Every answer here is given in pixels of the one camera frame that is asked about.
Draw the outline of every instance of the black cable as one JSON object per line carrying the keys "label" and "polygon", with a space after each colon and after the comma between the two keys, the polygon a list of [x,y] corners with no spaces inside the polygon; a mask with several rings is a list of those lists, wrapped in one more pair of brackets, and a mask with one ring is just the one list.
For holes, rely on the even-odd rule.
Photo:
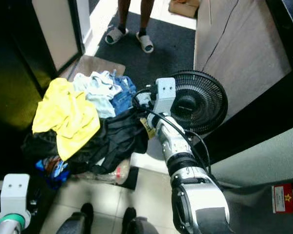
{"label": "black cable", "polygon": [[228,19],[227,19],[227,22],[226,22],[225,27],[224,27],[224,30],[223,30],[222,34],[220,35],[220,37],[219,37],[219,39],[218,39],[218,41],[217,41],[217,43],[216,43],[216,45],[215,45],[213,51],[211,52],[211,54],[209,55],[208,59],[206,60],[206,63],[205,63],[205,65],[204,65],[203,69],[202,69],[202,72],[204,71],[205,66],[207,65],[209,59],[211,58],[211,56],[212,56],[213,53],[215,52],[215,50],[216,50],[216,48],[217,48],[217,46],[218,46],[218,44],[219,44],[219,42],[220,42],[220,39],[223,37],[223,35],[224,35],[224,33],[225,33],[225,30],[226,30],[226,28],[227,28],[228,22],[229,22],[229,20],[230,20],[231,14],[233,13],[233,10],[234,10],[235,7],[237,6],[238,2],[239,2],[239,0],[236,1],[236,3],[234,4],[233,8],[231,9],[231,11],[230,11],[230,13],[229,13],[229,16],[228,16]]}
{"label": "black cable", "polygon": [[205,170],[205,172],[208,174],[208,171],[207,171],[207,169],[206,169],[206,166],[205,166],[205,163],[204,163],[204,161],[202,160],[202,158],[200,157],[200,155],[198,154],[198,152],[196,151],[196,149],[194,148],[194,146],[193,146],[193,144],[189,141],[189,139],[187,138],[187,136],[179,129],[179,128],[177,128],[172,122],[170,122],[168,119],[166,119],[164,116],[162,116],[162,115],[160,115],[160,114],[158,114],[158,113],[156,113],[156,112],[154,112],[154,111],[152,111],[152,110],[150,110],[150,109],[148,109],[148,108],[146,108],[146,107],[144,107],[144,106],[141,106],[139,103],[138,103],[138,101],[137,101],[137,99],[136,99],[136,97],[137,97],[137,95],[138,94],[140,94],[140,93],[143,93],[143,92],[146,92],[146,90],[144,90],[143,92],[137,92],[133,97],[132,97],[132,105],[133,106],[135,106],[136,108],[138,108],[138,109],[141,109],[141,110],[144,110],[144,111],[147,111],[147,112],[149,112],[149,113],[151,113],[151,114],[153,114],[153,115],[155,115],[155,116],[157,116],[158,118],[160,118],[160,119],[162,119],[163,121],[165,121],[166,123],[168,123],[171,127],[173,127],[184,139],[185,139],[185,141],[189,144],[189,146],[190,146],[190,148],[191,148],[191,150],[192,150],[192,152],[193,152],[193,154],[194,154],[194,157],[196,157],[196,159],[201,163],[201,165],[202,165],[202,167],[203,167],[203,169]]}
{"label": "black cable", "polygon": [[186,133],[191,133],[191,134],[195,135],[197,138],[199,138],[199,140],[203,144],[203,146],[205,148],[205,151],[206,151],[206,156],[207,156],[207,161],[208,161],[208,168],[209,168],[209,174],[211,175],[211,165],[210,165],[209,150],[207,149],[207,146],[206,146],[205,142],[203,141],[203,139],[201,138],[201,136],[198,135],[197,133],[195,133],[193,131],[190,131],[190,130],[186,130],[186,129],[185,129],[185,132]]}

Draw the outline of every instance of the red sticker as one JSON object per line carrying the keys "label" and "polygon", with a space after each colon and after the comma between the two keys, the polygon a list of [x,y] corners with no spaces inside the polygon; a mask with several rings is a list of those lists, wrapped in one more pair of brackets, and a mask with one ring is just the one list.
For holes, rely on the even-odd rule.
{"label": "red sticker", "polygon": [[118,167],[117,170],[116,170],[116,177],[117,178],[121,177],[121,168],[120,167]]}
{"label": "red sticker", "polygon": [[272,186],[274,213],[293,213],[293,183]]}

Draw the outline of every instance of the yellow towel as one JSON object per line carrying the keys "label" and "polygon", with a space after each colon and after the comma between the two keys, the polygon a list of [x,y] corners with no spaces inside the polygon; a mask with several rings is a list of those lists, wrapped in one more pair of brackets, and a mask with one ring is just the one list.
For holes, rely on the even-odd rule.
{"label": "yellow towel", "polygon": [[33,122],[33,133],[57,133],[57,147],[63,161],[82,148],[99,130],[100,122],[93,103],[84,92],[74,91],[73,84],[64,78],[50,82]]}

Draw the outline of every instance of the slipper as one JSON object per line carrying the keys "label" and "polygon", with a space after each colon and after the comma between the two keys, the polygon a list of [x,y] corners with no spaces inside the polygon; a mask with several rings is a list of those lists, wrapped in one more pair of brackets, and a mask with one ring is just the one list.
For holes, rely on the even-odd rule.
{"label": "slipper", "polygon": [[[139,37],[139,33],[136,33],[136,38],[138,39],[138,41],[140,42],[141,44],[141,48],[142,50],[147,53],[147,54],[150,54],[153,52],[154,50],[154,46],[153,46],[153,43],[151,42],[151,39],[148,35],[145,35],[145,36],[142,36],[142,37]],[[152,46],[152,48],[150,50],[146,50],[146,48],[148,46]]]}
{"label": "slipper", "polygon": [[113,28],[111,31],[109,31],[109,33],[107,34],[107,36],[110,36],[113,39],[113,42],[109,42],[107,40],[107,36],[105,37],[105,42],[107,44],[115,44],[116,42],[118,42],[121,38],[123,38],[124,36],[127,35],[127,33],[129,32],[128,29],[126,29],[125,34],[123,34],[117,27]]}

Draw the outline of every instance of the sock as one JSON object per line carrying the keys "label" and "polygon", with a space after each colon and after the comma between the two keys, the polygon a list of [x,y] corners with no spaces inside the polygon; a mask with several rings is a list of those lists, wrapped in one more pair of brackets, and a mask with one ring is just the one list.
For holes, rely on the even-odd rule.
{"label": "sock", "polygon": [[119,31],[121,31],[123,34],[126,33],[126,25],[119,24],[118,27]]}
{"label": "sock", "polygon": [[147,28],[140,28],[139,37],[145,36],[147,34]]}

